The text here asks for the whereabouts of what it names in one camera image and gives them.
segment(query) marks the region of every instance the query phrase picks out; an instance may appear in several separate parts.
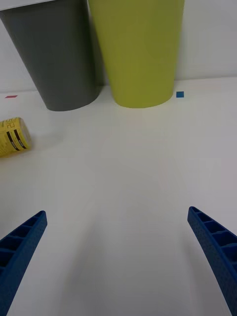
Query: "blue square sticker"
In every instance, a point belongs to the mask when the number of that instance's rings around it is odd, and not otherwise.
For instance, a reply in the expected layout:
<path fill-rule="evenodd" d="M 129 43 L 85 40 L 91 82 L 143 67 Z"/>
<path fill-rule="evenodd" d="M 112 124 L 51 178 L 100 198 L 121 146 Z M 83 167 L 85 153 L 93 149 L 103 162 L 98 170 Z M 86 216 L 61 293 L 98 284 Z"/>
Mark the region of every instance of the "blue square sticker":
<path fill-rule="evenodd" d="M 184 98 L 184 91 L 177 91 L 176 98 Z"/>

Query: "gray bin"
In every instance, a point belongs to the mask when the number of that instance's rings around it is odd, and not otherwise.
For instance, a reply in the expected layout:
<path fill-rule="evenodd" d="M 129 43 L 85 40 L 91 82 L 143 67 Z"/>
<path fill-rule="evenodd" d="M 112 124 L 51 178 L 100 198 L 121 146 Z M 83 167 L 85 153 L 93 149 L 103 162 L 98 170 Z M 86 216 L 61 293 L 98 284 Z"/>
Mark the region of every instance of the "gray bin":
<path fill-rule="evenodd" d="M 85 0 L 22 6 L 0 18 L 49 110 L 73 110 L 97 98 Z"/>

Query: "plastic bin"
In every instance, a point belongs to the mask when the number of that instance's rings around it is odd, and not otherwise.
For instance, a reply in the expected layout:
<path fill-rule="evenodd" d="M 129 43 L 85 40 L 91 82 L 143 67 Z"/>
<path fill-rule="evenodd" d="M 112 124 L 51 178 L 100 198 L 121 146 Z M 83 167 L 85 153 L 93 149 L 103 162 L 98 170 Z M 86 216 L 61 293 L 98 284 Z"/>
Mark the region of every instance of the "plastic bin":
<path fill-rule="evenodd" d="M 129 108 L 173 94 L 184 0 L 89 0 L 115 101 Z"/>
<path fill-rule="evenodd" d="M 80 108 L 98 96 L 85 0 L 56 0 L 0 12 L 48 109 Z"/>

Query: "can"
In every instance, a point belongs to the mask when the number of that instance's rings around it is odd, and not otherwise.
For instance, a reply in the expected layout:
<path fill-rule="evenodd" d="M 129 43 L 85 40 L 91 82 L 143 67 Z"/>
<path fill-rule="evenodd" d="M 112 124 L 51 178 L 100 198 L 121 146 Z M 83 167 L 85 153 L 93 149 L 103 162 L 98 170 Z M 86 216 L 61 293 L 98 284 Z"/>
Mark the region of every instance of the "can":
<path fill-rule="evenodd" d="M 22 118 L 0 122 L 0 157 L 31 149 L 31 137 Z"/>

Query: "white table surface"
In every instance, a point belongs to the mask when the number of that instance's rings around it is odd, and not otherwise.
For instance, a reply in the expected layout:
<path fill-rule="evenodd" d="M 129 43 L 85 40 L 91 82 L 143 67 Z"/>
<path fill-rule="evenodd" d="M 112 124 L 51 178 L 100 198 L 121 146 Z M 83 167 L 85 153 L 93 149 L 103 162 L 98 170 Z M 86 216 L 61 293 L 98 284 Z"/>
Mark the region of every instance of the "white table surface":
<path fill-rule="evenodd" d="M 0 10 L 55 0 L 0 0 Z"/>
<path fill-rule="evenodd" d="M 185 80 L 167 103 L 46 109 L 0 95 L 32 151 L 0 160 L 0 238 L 40 210 L 48 227 L 8 316 L 229 316 L 187 223 L 196 206 L 237 234 L 237 78 Z"/>

